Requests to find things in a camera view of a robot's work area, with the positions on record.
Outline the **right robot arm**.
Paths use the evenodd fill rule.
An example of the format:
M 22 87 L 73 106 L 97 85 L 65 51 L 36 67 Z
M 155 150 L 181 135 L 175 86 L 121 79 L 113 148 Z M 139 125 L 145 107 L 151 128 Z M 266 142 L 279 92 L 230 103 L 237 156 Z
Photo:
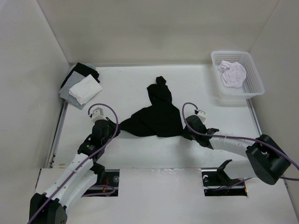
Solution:
M 246 158 L 254 175 L 266 184 L 274 185 L 291 165 L 290 158 L 268 135 L 251 139 L 220 134 L 219 129 L 207 129 L 197 115 L 184 118 L 184 122 L 184 138 L 195 140 L 202 147 Z

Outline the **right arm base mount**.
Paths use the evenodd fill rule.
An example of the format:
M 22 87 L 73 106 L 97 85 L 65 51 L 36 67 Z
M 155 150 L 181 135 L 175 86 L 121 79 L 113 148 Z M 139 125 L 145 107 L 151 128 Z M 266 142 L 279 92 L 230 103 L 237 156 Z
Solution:
M 225 172 L 226 166 L 232 160 L 224 161 L 217 168 L 201 170 L 205 196 L 247 196 L 245 180 L 231 179 Z

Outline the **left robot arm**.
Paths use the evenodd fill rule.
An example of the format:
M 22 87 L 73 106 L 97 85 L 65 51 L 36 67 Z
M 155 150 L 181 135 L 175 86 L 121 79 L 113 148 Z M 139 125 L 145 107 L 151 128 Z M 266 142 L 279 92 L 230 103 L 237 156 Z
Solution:
M 91 134 L 79 146 L 74 159 L 63 174 L 42 194 L 30 200 L 30 224 L 65 224 L 68 212 L 91 186 L 105 180 L 105 168 L 97 163 L 108 143 L 117 135 L 117 125 L 109 118 L 93 120 Z

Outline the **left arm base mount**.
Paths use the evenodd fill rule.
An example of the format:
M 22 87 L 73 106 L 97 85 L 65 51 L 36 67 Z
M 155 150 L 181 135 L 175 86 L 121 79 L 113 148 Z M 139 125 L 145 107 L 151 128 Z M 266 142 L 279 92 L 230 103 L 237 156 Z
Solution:
M 106 170 L 104 177 L 101 177 L 91 186 L 83 197 L 116 197 L 118 196 L 120 183 L 120 170 Z

